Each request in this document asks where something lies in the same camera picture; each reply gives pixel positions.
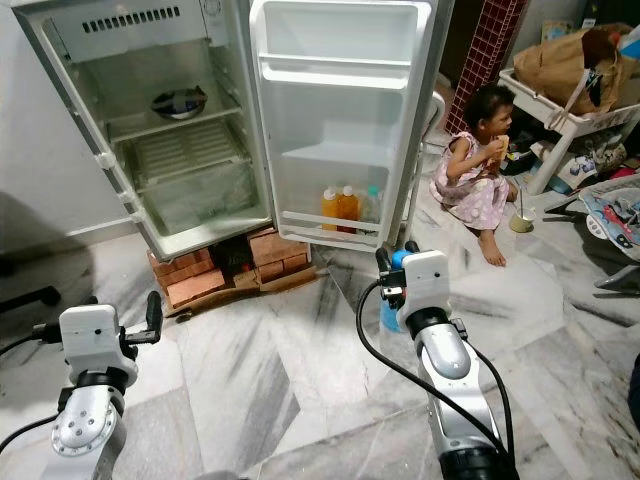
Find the open refrigerator door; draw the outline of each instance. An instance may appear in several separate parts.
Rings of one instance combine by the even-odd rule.
[[[403,172],[435,5],[253,2],[252,54],[284,238],[362,251],[389,240],[409,190]],[[323,192],[345,186],[360,205],[377,192],[378,218],[323,215]]]

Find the girl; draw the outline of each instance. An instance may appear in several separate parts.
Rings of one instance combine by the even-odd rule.
[[[431,194],[478,237],[484,258],[504,267],[506,260],[494,231],[505,202],[515,201],[518,190],[498,173],[502,142],[511,125],[514,94],[507,87],[485,85],[471,97],[464,119],[471,133],[453,136],[429,185]]]

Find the marble floor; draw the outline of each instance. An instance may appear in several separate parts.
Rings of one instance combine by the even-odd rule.
[[[585,247],[575,223],[539,220],[530,234],[499,229],[508,265],[495,268],[457,227],[423,182],[412,235],[422,248],[448,255],[454,315],[503,375],[520,477],[640,478],[640,434],[625,400],[640,352],[638,299],[592,285],[620,261],[616,252]],[[64,298],[60,307],[3,314],[0,344],[92,292],[118,308],[123,325],[140,328],[146,294],[157,288],[145,250],[131,235],[0,279],[0,299],[48,284]],[[315,282],[186,321],[167,319],[162,340],[140,348],[114,479],[440,478],[424,392],[378,363],[356,334],[354,307],[376,275],[373,256],[313,253]],[[375,298],[365,305],[364,324],[378,348],[415,370],[410,338],[379,327]],[[59,346],[27,343],[3,356],[0,438],[51,415],[66,384]],[[500,397],[485,370],[481,384],[504,432]],[[0,478],[39,478],[48,435],[44,426],[14,441],[0,455]]]

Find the child's bare foot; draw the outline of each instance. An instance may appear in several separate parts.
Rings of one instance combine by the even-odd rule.
[[[496,244],[496,237],[493,235],[493,230],[482,230],[478,237],[478,243],[487,262],[496,267],[506,266],[507,261],[502,256]]]
[[[518,189],[513,183],[509,181],[507,181],[507,183],[509,184],[509,193],[507,194],[507,202],[513,203],[518,198]]]

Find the child's hand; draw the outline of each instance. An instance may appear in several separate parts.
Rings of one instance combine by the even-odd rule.
[[[498,156],[502,153],[502,140],[491,140],[489,144],[484,147],[484,153],[487,156],[487,160],[489,160],[489,165],[491,165],[492,160],[498,160]]]

